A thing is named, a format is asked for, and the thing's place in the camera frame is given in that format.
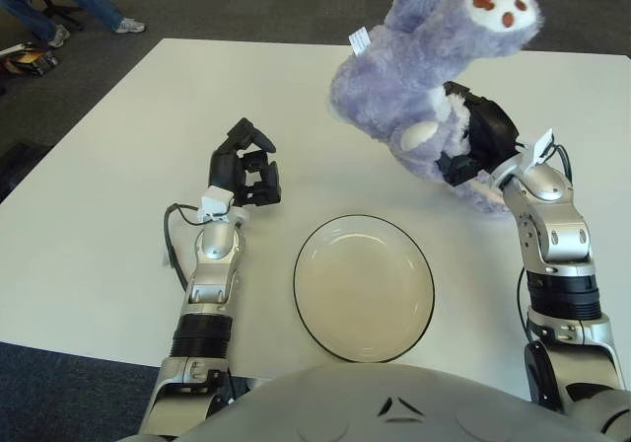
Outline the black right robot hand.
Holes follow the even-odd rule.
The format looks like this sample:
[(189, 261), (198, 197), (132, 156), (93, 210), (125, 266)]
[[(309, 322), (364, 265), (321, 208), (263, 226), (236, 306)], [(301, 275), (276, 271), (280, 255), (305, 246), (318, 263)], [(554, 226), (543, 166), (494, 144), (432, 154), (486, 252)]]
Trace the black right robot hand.
[(456, 82), (444, 84), (447, 94), (463, 97), (469, 112), (465, 133), (460, 135), (469, 145), (464, 154), (442, 152), (437, 161), (443, 178), (457, 186), (472, 180), (484, 171), (491, 174), (502, 163), (518, 154), (519, 132), (507, 114), (493, 101), (478, 97), (470, 89)]

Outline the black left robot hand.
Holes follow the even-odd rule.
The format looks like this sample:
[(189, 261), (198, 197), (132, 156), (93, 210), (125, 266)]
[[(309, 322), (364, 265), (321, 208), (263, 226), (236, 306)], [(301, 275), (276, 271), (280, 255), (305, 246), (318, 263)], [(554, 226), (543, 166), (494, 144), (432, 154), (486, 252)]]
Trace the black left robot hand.
[(213, 152), (208, 185), (232, 192), (236, 206), (279, 203), (278, 167), (268, 160), (275, 152), (272, 141), (242, 117)]

